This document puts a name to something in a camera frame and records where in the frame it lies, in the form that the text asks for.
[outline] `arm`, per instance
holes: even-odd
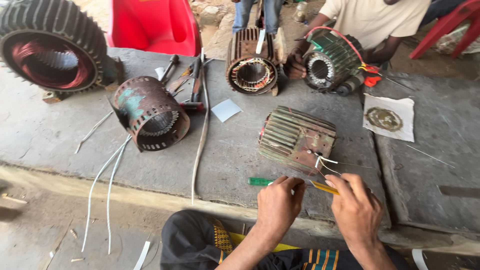
[[[256,224],[216,270],[251,270],[272,252],[300,213],[306,188],[300,178],[280,176],[262,189]]]
[[[384,212],[380,201],[373,193],[366,192],[368,189],[356,174],[325,177],[326,183],[340,194],[333,197],[332,211],[355,259],[364,270],[396,270],[377,236]]]
[[[318,13],[315,19],[310,23],[303,36],[305,36],[310,30],[317,26],[322,26],[324,23],[330,21],[330,18],[322,13]],[[307,69],[301,64],[303,55],[308,51],[310,43],[307,40],[302,39],[295,43],[295,48],[288,55],[287,63],[283,66],[285,75],[290,79],[301,79],[307,76]]]
[[[393,37],[389,36],[385,46],[376,52],[373,50],[366,51],[364,56],[364,61],[367,64],[370,63],[383,63],[385,61],[390,60],[396,52],[398,45],[402,42],[401,37]]]

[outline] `green painted motor casing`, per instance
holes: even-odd
[[[335,140],[334,124],[298,110],[277,106],[265,121],[258,152],[304,174],[317,174],[314,169],[317,156],[314,153],[328,158]]]
[[[345,37],[360,54],[363,53],[360,42],[356,38],[350,35]],[[343,38],[325,29],[317,29],[307,37],[307,41],[315,46],[312,51],[306,53],[303,57],[303,65],[307,68],[307,76],[304,80],[309,87],[319,92],[332,91],[340,83],[359,72],[358,67],[361,66],[361,61],[352,47]],[[312,65],[309,65],[313,58],[324,59],[322,61],[326,65],[331,65],[328,67],[327,72],[331,77],[320,76],[318,78],[313,76],[315,71],[318,72],[318,70],[312,69]]]

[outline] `hand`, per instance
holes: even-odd
[[[283,65],[283,72],[289,79],[301,79],[307,76],[307,69],[301,64],[303,53],[299,48],[294,48]]]
[[[373,249],[382,246],[377,231],[383,216],[380,201],[359,175],[344,173],[342,178],[326,175],[326,183],[338,190],[340,195],[334,195],[332,211],[338,228],[349,249]]]
[[[280,243],[300,213],[306,188],[302,179],[283,175],[258,194],[258,219],[254,227],[273,247]]]

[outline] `paint stain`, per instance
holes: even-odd
[[[399,131],[403,127],[403,121],[398,114],[380,107],[368,109],[365,117],[371,125],[390,132]]]

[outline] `green screwdriver handle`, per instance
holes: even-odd
[[[273,182],[274,180],[268,180],[265,178],[257,178],[257,177],[249,177],[248,184],[249,185],[268,185],[269,183]]]

